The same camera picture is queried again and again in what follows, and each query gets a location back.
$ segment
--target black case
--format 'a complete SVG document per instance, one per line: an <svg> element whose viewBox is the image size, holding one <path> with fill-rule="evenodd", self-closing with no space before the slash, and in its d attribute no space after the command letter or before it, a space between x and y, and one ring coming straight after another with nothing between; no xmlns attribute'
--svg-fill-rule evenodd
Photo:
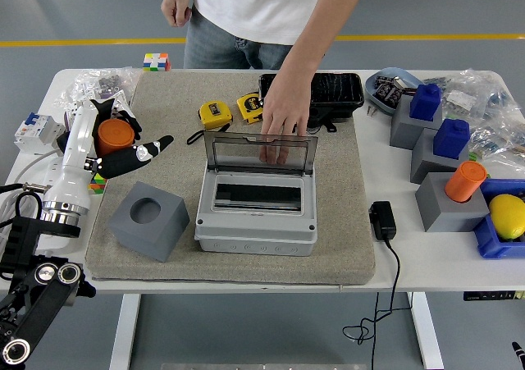
<svg viewBox="0 0 525 370"><path fill-rule="evenodd" d="M259 100L264 106L276 73L259 76ZM364 104L361 78L356 73L316 73L312 79L312 98L308 127L320 126L325 120L352 117L352 113Z"/></svg>

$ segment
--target human hand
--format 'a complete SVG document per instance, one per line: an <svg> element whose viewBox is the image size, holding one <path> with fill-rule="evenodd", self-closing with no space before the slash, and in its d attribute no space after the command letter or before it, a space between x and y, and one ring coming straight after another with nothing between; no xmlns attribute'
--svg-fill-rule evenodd
<svg viewBox="0 0 525 370"><path fill-rule="evenodd" d="M306 126L311 99L312 79L294 72L279 71L264 97L262 110L263 135L292 135L297 126L297 135L306 136ZM261 147L259 159L270 164L285 164L289 149L281 147L279 156L276 147Z"/></svg>
<svg viewBox="0 0 525 370"><path fill-rule="evenodd" d="M191 17L189 0L162 0L161 11L172 27L182 27Z"/></svg>

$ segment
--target lemon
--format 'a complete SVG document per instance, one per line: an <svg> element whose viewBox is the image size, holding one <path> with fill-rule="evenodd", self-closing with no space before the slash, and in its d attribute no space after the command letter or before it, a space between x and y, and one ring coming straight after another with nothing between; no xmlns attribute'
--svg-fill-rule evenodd
<svg viewBox="0 0 525 370"><path fill-rule="evenodd" d="M512 240L525 232L525 203L517 196L501 194L489 203L495 231L504 240Z"/></svg>

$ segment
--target beige felt mat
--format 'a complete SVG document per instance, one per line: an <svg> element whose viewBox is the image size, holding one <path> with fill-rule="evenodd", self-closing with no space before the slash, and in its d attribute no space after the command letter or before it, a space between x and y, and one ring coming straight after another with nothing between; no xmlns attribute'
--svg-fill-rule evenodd
<svg viewBox="0 0 525 370"><path fill-rule="evenodd" d="M195 216L206 162L203 139L186 139L202 129L200 106L213 99L228 104L231 132L260 131L260 123L242 121L236 99L258 89L256 71L171 71L143 73L132 109L143 127L139 143L173 135L175 141L146 167L108 182L86 254L95 279L140 281L241 281L279 284L362 285L373 276L368 206L359 162L354 122L324 128L315 158L318 239L309 257L203 252L194 240ZM165 263L122 247L107 221L130 191L142 181L185 200L190 223Z"/></svg>

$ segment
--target tape measure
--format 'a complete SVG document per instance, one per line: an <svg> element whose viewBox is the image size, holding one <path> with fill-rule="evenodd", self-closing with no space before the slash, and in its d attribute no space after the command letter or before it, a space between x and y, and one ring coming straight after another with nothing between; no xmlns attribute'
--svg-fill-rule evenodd
<svg viewBox="0 0 525 370"><path fill-rule="evenodd" d="M222 101L206 102L199 109L199 118L206 130L213 130L233 121L228 105Z"/></svg>
<svg viewBox="0 0 525 370"><path fill-rule="evenodd" d="M237 99L237 106L240 115L248 124L261 121L263 119L263 107L259 102L259 93L246 94Z"/></svg>

